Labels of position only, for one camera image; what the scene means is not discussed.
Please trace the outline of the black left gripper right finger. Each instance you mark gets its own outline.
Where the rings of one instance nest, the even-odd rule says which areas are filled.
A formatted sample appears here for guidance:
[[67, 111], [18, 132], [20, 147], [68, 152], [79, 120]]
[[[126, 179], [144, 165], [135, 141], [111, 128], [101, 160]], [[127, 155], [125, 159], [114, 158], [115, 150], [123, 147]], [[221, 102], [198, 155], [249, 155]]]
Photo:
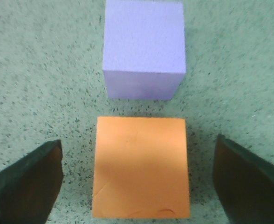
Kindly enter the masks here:
[[231, 224], [274, 224], [274, 164], [217, 136], [215, 190]]

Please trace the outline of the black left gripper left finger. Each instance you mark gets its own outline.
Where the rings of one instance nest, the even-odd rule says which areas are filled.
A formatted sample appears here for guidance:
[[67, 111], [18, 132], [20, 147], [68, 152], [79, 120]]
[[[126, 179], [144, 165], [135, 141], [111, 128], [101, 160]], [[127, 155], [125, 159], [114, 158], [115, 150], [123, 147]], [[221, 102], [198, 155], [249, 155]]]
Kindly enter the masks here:
[[63, 181], [61, 140], [48, 141], [0, 171], [0, 224], [47, 222]]

